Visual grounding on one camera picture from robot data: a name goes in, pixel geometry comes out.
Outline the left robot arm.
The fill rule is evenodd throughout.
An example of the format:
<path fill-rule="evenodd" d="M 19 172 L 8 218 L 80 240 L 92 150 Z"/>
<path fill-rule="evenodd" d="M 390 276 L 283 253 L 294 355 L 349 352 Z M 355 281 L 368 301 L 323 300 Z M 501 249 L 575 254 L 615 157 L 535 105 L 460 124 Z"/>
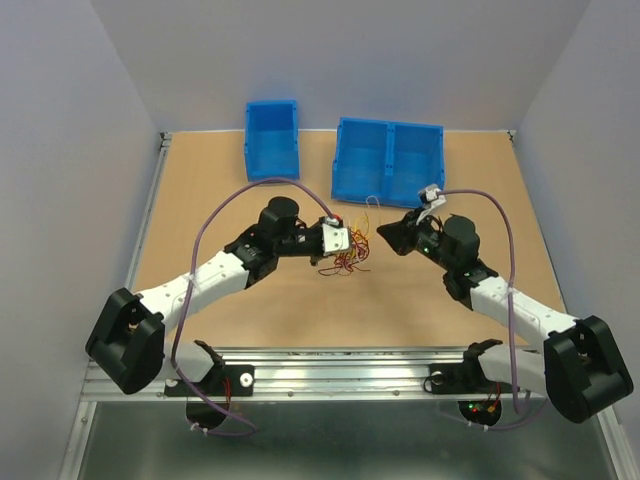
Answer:
<path fill-rule="evenodd" d="M 167 336 L 180 334 L 189 316 L 263 280 L 282 257 L 317 264 L 349 250 L 351 235 L 342 220 L 325 216 L 306 225 L 298 213 L 294 200 L 274 197 L 255 224 L 194 271 L 138 293 L 113 292 L 86 342 L 88 356 L 125 394 L 159 378 L 215 392 L 222 384 L 222 357 L 203 341 L 182 344 Z"/>

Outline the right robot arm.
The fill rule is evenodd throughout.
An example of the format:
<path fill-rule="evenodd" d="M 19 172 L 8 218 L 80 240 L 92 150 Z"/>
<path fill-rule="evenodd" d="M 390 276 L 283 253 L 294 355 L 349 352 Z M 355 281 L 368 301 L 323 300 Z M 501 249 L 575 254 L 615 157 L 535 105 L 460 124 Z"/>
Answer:
<path fill-rule="evenodd" d="M 459 363 L 429 366 L 433 394 L 487 393 L 493 386 L 545 396 L 567 420 L 582 423 L 632 394 L 633 380 L 608 324 L 576 318 L 509 287 L 479 257 L 480 238 L 468 218 L 446 221 L 418 208 L 378 227 L 400 256 L 417 252 L 444 271 L 451 298 L 512 329 L 525 350 L 489 339 L 469 345 Z"/>

